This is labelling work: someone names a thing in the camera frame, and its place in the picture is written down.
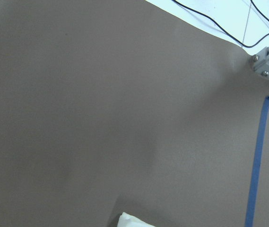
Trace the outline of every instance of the black cable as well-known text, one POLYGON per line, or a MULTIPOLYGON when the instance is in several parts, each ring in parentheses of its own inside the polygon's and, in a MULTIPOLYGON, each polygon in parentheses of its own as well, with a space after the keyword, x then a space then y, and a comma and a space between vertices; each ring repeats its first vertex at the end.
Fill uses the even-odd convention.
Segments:
MULTIPOLYGON (((202 16, 204 16, 204 17, 206 17, 206 18, 208 18, 208 19, 210 19, 214 24, 216 24, 227 36, 229 36, 229 37, 231 37, 232 39, 234 39, 236 42, 238 42, 240 45, 242 45, 242 46, 244 46, 244 47, 246 47, 246 48, 252 48, 252 47, 255 47, 257 44, 259 44, 265 37, 267 37, 268 35, 269 35, 269 33, 268 34, 266 34, 265 36, 263 36, 259 41, 257 41, 254 45, 252 45, 252 46, 247 46, 247 45, 245 45, 245 44, 243 44, 242 42, 240 42, 238 39, 236 39, 234 36, 232 36, 230 33, 228 33, 226 30, 224 30, 223 28, 222 28, 222 26, 220 26, 214 19, 212 19, 211 17, 209 17, 208 15, 206 15, 206 14, 203 14, 203 13, 201 13, 201 12, 198 12, 198 11, 196 11, 196 10, 194 10, 194 9, 191 9, 191 8, 189 8, 188 6, 185 6, 185 5, 183 5, 183 4, 181 4, 180 2, 178 2, 177 0, 172 0, 173 2, 175 2, 177 5, 179 5, 179 6, 181 6, 181 7, 183 7, 183 8, 185 8, 185 9, 188 9, 188 10, 190 10, 190 11, 192 11, 192 12, 194 12, 194 13, 197 13, 197 14, 200 14, 200 15, 202 15, 202 16)), ((254 2, 251 0, 251 3, 252 3, 252 5, 256 8, 256 10, 269 22, 269 19, 265 16, 265 15, 263 15, 263 13, 256 7, 256 5, 254 4, 254 2)))

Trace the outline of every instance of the blue line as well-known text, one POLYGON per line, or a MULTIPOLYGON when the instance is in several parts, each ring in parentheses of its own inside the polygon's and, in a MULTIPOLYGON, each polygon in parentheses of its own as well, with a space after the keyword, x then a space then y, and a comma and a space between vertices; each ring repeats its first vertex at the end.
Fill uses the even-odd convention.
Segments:
POLYGON ((246 220, 244 224, 245 227, 253 226, 258 179, 259 179, 260 164, 261 164, 261 154, 262 154, 263 141, 265 138, 265 130, 266 130, 268 113, 269 113, 269 96, 265 98, 265 101, 263 102, 263 106, 261 110, 256 148, 255 148, 255 155, 254 155, 254 162, 253 162, 253 169, 252 169, 252 176, 251 176, 246 220))

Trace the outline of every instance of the gray surface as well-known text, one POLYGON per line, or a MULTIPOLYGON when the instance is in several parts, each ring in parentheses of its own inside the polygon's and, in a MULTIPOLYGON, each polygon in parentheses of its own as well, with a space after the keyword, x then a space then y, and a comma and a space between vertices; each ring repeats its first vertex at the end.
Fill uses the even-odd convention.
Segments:
POLYGON ((0 0, 0 226, 243 226, 269 94, 248 58, 142 0, 0 0))

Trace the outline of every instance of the screw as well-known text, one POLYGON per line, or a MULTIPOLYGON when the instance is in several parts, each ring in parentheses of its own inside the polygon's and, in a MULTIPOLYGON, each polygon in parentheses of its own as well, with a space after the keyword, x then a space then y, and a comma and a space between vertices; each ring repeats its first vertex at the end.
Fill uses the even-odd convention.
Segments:
POLYGON ((254 56, 253 56, 253 61, 254 61, 254 62, 257 62, 258 59, 259 59, 259 56, 258 56, 258 55, 254 55, 254 56))
POLYGON ((269 75, 269 72, 268 72, 268 71, 263 71, 261 74, 262 74, 264 77, 267 77, 267 76, 269 75))

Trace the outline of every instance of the blue tape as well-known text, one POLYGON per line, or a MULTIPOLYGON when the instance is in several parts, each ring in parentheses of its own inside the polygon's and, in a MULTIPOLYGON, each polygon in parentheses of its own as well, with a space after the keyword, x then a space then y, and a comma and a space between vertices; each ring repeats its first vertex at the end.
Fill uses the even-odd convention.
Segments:
POLYGON ((244 224, 245 227, 253 226, 258 179, 259 179, 260 164, 261 164, 261 154, 262 154, 263 141, 265 138, 265 130, 266 130, 268 113, 269 113, 269 96, 265 98, 265 101, 263 102, 263 106, 261 110, 256 148, 255 148, 255 155, 254 155, 254 162, 253 162, 253 169, 252 169, 252 176, 251 176, 249 198, 248 198, 248 206, 247 206, 247 212, 246 212, 246 220, 244 224))

